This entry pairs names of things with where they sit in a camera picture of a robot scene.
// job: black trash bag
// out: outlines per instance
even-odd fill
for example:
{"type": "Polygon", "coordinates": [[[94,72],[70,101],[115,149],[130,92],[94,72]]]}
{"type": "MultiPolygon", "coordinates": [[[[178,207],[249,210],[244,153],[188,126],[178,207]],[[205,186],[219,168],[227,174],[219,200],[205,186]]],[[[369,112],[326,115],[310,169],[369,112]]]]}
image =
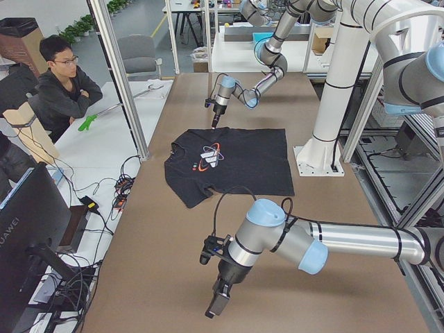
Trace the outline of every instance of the black trash bag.
{"type": "Polygon", "coordinates": [[[38,27],[33,17],[7,17],[0,20],[0,34],[7,36],[23,37],[38,27]]]}

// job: chair backrest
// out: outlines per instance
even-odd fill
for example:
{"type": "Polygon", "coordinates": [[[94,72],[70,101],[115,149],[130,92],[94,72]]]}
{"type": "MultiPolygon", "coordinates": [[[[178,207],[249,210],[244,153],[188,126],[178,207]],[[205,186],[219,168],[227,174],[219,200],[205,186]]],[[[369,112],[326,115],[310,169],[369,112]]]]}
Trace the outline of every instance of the chair backrest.
{"type": "Polygon", "coordinates": [[[122,59],[154,58],[155,48],[152,37],[144,35],[130,35],[117,40],[122,59]]]}

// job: black monitor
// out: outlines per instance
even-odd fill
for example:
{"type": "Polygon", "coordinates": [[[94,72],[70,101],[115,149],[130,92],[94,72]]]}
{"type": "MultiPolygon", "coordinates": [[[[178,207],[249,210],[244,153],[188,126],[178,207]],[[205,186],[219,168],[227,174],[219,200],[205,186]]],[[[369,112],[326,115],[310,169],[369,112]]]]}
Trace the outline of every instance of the black monitor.
{"type": "Polygon", "coordinates": [[[48,265],[73,271],[55,254],[71,213],[56,184],[38,164],[0,205],[0,332],[14,330],[48,265]]]}

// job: man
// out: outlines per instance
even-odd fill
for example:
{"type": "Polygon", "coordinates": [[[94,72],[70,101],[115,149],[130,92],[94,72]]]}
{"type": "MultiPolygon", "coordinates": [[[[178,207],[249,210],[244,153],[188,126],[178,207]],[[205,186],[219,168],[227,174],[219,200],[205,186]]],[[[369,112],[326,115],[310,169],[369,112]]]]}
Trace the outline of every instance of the man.
{"type": "Polygon", "coordinates": [[[49,137],[56,142],[88,107],[102,98],[100,87],[77,66],[78,57],[68,42],[57,35],[40,42],[40,53],[48,71],[38,78],[38,94],[29,104],[49,137]]]}
{"type": "Polygon", "coordinates": [[[18,182],[28,168],[36,166],[31,156],[0,132],[0,202],[12,189],[9,180],[18,182]]]}

